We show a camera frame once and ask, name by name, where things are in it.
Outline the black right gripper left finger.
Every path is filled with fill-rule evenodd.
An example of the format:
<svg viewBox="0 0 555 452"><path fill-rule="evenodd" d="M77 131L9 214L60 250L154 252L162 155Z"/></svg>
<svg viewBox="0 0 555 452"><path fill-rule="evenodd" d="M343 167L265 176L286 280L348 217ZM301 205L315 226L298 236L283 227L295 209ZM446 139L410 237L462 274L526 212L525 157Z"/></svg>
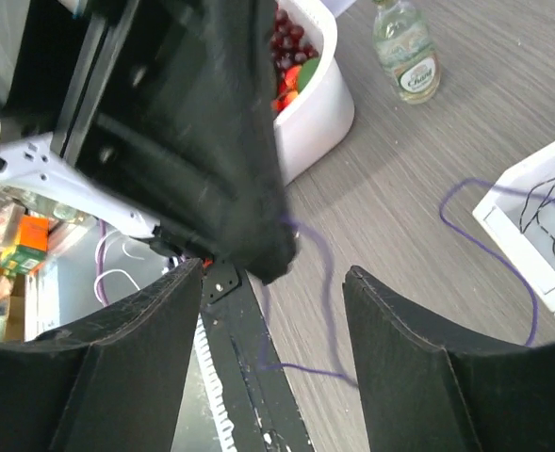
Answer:
<svg viewBox="0 0 555 452"><path fill-rule="evenodd" d="M190 260L108 307L0 343L0 451L168 451L202 295Z"/></svg>

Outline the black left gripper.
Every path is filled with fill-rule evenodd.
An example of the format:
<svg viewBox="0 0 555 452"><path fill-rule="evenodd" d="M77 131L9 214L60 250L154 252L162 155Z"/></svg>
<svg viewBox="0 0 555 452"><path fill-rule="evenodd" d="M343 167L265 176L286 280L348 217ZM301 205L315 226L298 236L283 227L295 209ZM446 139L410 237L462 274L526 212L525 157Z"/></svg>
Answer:
<svg viewBox="0 0 555 452"><path fill-rule="evenodd" d="M137 239L263 283L296 247L273 129L270 1L0 1L0 146L50 150L160 221ZM6 165L0 158L0 170Z"/></svg>

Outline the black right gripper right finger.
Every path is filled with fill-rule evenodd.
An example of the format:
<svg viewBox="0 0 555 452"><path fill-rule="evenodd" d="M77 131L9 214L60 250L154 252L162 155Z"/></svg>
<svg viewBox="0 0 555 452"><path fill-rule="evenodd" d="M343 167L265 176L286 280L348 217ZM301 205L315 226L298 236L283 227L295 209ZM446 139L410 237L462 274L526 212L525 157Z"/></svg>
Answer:
<svg viewBox="0 0 555 452"><path fill-rule="evenodd" d="M555 342L462 327L353 266L343 284L373 451L555 451Z"/></svg>

